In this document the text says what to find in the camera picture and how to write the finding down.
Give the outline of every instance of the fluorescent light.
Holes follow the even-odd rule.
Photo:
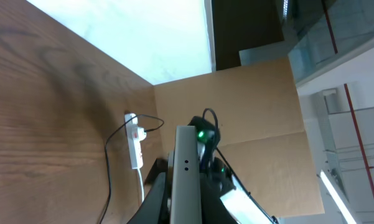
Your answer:
[[[288,15],[288,0],[284,0],[284,18]]]
[[[241,224],[272,224],[272,221],[250,200],[232,176],[236,189],[220,197],[228,212]]]
[[[334,184],[331,183],[331,180],[330,180],[331,177],[329,175],[327,175],[323,170],[320,173],[320,177],[321,177],[323,183],[325,184],[325,187],[327,188],[328,192],[330,193],[330,196],[332,196],[336,205],[338,206],[338,208],[342,212],[342,214],[343,214],[344,218],[346,219],[347,223],[348,224],[356,224],[356,221],[354,220],[353,215],[350,213],[346,204],[343,202],[343,200],[341,198],[341,197],[344,198],[344,195],[341,195],[341,197],[339,195],[339,194],[342,194],[341,190],[338,189],[339,190],[339,194],[338,194],[336,188],[334,187]]]

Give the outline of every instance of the green led light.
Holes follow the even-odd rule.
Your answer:
[[[204,136],[204,132],[203,131],[200,131],[199,133],[198,133],[198,138],[202,138],[203,136]]]

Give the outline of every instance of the white cable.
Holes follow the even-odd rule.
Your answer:
[[[139,176],[139,184],[140,184],[140,187],[141,187],[141,203],[144,202],[144,184],[143,184],[143,177],[141,175],[141,171],[139,170],[139,168],[137,169],[137,172],[138,172],[138,176]]]

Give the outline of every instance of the wood grain surface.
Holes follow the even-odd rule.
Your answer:
[[[96,223],[108,194],[103,142],[127,111],[156,115],[148,82],[28,2],[0,0],[0,223]],[[143,153],[146,176],[159,132]],[[126,223],[140,198],[124,131],[110,162],[104,222]]]

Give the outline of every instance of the white ceiling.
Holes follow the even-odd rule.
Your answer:
[[[212,72],[203,0],[28,0],[149,83]]]

